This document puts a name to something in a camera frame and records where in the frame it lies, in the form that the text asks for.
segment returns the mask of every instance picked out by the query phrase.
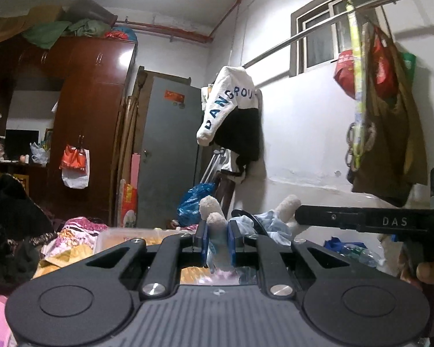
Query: yellow cloth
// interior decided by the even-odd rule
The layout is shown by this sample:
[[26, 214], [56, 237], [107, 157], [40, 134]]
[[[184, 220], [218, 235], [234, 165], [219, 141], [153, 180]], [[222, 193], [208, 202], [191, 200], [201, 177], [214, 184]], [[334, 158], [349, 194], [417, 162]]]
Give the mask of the yellow cloth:
[[72, 249], [57, 254], [56, 256], [42, 259], [37, 266], [34, 278], [38, 278], [44, 274], [48, 274], [49, 272], [79, 262], [82, 259], [90, 257], [92, 254], [93, 250], [87, 244], [80, 244]]
[[1, 18], [0, 42], [26, 31], [38, 23], [49, 23], [58, 20], [64, 13], [58, 5], [40, 5], [29, 10], [26, 16]]

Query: desk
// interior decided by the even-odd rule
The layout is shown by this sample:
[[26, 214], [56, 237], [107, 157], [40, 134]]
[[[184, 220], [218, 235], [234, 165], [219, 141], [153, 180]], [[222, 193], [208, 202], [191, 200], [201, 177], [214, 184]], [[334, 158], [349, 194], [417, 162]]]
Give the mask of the desk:
[[47, 194], [47, 168], [34, 163], [3, 163], [0, 162], [0, 173], [29, 176], [29, 197], [37, 204], [42, 202]]

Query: window frame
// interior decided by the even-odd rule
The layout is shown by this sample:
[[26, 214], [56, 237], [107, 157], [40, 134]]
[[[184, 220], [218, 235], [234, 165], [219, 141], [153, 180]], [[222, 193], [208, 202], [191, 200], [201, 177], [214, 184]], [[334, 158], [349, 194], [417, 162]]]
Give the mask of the window frame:
[[[296, 32], [300, 33], [306, 29], [306, 23], [313, 20], [314, 18], [318, 17], [321, 14], [324, 14], [325, 12], [330, 13], [330, 18], [333, 17], [334, 10], [333, 6], [337, 3], [340, 3], [342, 0], [327, 0], [324, 3], [318, 4], [313, 9], [310, 9], [306, 13], [302, 14], [301, 16], [298, 16], [296, 18]], [[378, 23], [380, 27], [385, 26], [385, 16], [383, 9], [375, 8], [376, 17], [378, 18]], [[307, 66], [307, 38], [303, 38], [301, 40], [297, 41], [297, 57], [296, 57], [296, 73], [297, 75], [301, 73], [305, 73], [311, 70], [315, 70], [319, 67], [323, 67], [327, 64], [331, 64], [338, 60], [339, 57], [339, 43], [338, 43], [338, 36], [337, 36], [337, 27], [336, 23], [331, 24], [331, 32], [333, 35], [333, 54], [334, 58], [332, 60], [328, 60], [316, 65], [313, 65], [311, 67]]]

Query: plush toy leg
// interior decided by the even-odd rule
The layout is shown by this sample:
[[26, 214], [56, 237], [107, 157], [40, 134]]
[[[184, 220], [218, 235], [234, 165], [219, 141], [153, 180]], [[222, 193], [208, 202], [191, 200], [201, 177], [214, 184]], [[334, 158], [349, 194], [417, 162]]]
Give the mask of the plush toy leg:
[[215, 253], [212, 255], [212, 262], [208, 262], [208, 266], [213, 272], [214, 266], [222, 271], [233, 271], [231, 265], [230, 252], [228, 250], [228, 233], [225, 217], [219, 213], [211, 213], [207, 218], [207, 228], [209, 233], [209, 241], [212, 243]]
[[292, 194], [281, 201], [281, 204], [275, 209], [275, 213], [283, 223], [288, 223], [300, 205], [301, 200]]
[[278, 218], [286, 223], [291, 231], [292, 237], [296, 237], [298, 234], [304, 232], [309, 226], [301, 226], [294, 220], [294, 213], [301, 205], [301, 200], [294, 194], [286, 197], [281, 204], [275, 209], [275, 213]]
[[201, 213], [201, 219], [204, 221], [207, 221], [207, 218], [212, 213], [219, 213], [221, 216], [224, 217], [218, 201], [211, 195], [204, 197], [199, 202], [199, 212]]

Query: human hand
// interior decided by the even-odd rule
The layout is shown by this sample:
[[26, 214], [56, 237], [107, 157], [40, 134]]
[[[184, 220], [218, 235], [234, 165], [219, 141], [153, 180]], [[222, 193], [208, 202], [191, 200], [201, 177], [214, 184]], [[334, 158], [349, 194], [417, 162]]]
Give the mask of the human hand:
[[400, 278], [405, 280], [405, 282], [410, 283], [411, 285], [422, 290], [421, 283], [426, 283], [429, 285], [434, 285], [434, 262], [424, 262], [418, 265], [417, 268], [417, 278], [413, 278], [410, 275], [410, 271], [408, 269], [408, 262], [404, 256], [399, 258], [399, 261], [404, 263], [404, 269]]

